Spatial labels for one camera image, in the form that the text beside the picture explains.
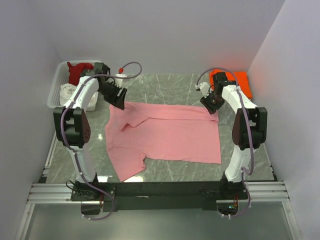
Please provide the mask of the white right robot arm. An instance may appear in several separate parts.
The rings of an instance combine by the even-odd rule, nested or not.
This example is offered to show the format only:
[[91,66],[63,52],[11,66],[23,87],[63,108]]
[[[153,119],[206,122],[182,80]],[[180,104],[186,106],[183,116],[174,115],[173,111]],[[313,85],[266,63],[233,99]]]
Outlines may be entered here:
[[245,176],[254,170],[254,153],[266,141],[268,112],[258,107],[242,91],[237,76],[229,80],[226,69],[218,68],[212,76],[212,84],[196,82],[195,89],[202,93],[200,102],[209,114],[215,114],[225,103],[235,113],[232,127],[233,153],[221,180],[219,193],[230,200],[245,189]]

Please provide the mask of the pink t shirt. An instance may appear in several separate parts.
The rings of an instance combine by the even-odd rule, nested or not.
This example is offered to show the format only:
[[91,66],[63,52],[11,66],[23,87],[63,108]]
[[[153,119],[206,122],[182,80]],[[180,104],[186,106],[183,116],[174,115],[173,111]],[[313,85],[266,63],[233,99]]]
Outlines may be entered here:
[[120,181],[146,169],[145,158],[221,164],[219,118],[204,107],[125,102],[109,106],[106,151]]

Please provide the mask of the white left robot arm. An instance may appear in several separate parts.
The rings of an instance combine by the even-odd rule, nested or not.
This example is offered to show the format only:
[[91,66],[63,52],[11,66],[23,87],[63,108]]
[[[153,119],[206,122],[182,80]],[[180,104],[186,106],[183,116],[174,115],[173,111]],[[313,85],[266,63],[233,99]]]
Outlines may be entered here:
[[57,139],[63,143],[71,155],[77,171],[74,191],[82,191],[88,201],[96,200],[100,195],[97,173],[87,153],[87,143],[91,138],[91,127],[86,115],[94,94],[117,109],[124,110],[127,89],[124,80],[130,77],[120,68],[111,75],[110,68],[102,62],[96,62],[92,69],[84,69],[79,75],[78,85],[70,99],[53,111]]

